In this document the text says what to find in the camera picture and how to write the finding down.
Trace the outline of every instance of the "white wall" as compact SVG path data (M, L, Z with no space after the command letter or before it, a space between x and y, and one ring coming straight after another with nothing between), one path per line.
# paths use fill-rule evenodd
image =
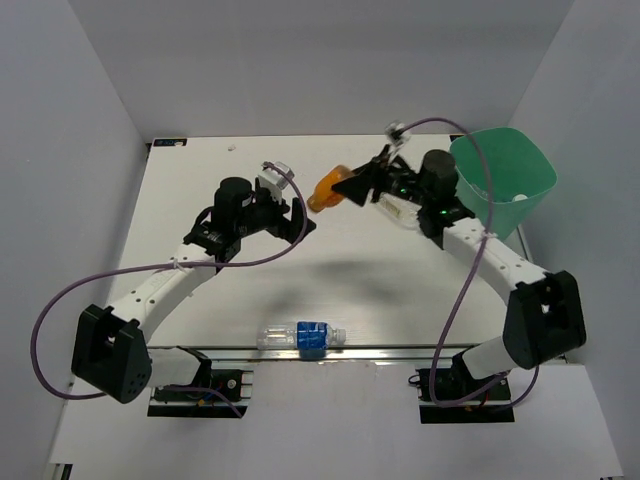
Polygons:
M0 2L0 65L0 477L31 480L62 409L32 373L31 327L63 286L113 265L145 148L66 0ZM78 314L105 286L47 321L40 358L60 388Z
M504 125L572 0L70 3L150 139Z
M577 356L625 474L640 478L640 3L576 0L511 125L558 170L526 231L539 262L578 278Z

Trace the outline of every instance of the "green container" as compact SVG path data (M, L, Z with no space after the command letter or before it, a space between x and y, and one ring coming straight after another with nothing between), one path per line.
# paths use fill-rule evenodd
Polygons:
M558 176L540 149L515 128L480 130L473 133L473 138L491 171L494 195L491 230L504 240L549 193ZM454 140L450 151L460 174L458 197L486 224L489 202L482 162L466 137ZM527 198L514 200L518 195Z

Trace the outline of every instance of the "plastic water bottle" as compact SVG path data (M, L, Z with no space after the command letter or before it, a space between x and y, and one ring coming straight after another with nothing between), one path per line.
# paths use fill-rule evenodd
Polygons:
M331 328L325 322L298 322L292 325L269 325L258 336L260 350L326 350L342 345L347 332Z
M408 230L418 230L420 228L420 222L418 221L419 205L386 193L380 195L380 200L374 205L402 228Z

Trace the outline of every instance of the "orange object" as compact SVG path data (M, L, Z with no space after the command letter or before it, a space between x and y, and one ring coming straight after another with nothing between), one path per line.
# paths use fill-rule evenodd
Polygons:
M307 199L307 206L315 213L328 207L335 207L344 200L344 197L331 190L331 187L342 180L353 177L353 175L354 173L344 165L335 167L318 182L313 195Z

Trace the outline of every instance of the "white table surface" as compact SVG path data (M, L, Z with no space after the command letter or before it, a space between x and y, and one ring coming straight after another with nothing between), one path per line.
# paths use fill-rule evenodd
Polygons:
M582 366L543 367L515 423L421 425L411 365L262 363L245 418L149 418L149 396L72 402L71 480L598 480L621 475ZM531 373L510 375L514 394ZM74 392L90 388L79 382Z
M403 156L418 166L426 151L449 144L448 135L417 135ZM383 145L382 136L312 136L191 138L184 147L154 147L121 266L167 261L225 177L253 180L263 161L281 161L308 196L336 164L359 166ZM308 319L345 328L349 345L435 344L468 269L373 206L345 201L313 220L317 230L278 262L228 269L200 287L149 343L255 346L261 325ZM260 233L243 241L235 260L263 258L286 245ZM144 278L118 278L112 299ZM484 281L474 281L448 344L499 335L505 311Z
M375 136L199 138L153 148L122 266L173 253L194 216L228 176L253 178L282 161L305 194L334 165L358 166L382 147ZM416 136L414 165L445 135ZM262 323L301 318L347 329L353 345L434 344L467 269L374 208L347 202L314 217L318 229L277 263L223 271L160 327L155 345L255 345ZM283 248L260 234L236 260ZM143 275L120 278L120 296ZM476 280L449 344L501 332L505 307ZM51 462L74 464L71 480L599 479L620 475L607 427L581 366L542 368L516 422L421 425L410 364L260 363L248 413L236 419L148 418L149 394L65 407ZM530 372L510 376L514 395ZM75 393L91 391L78 381Z

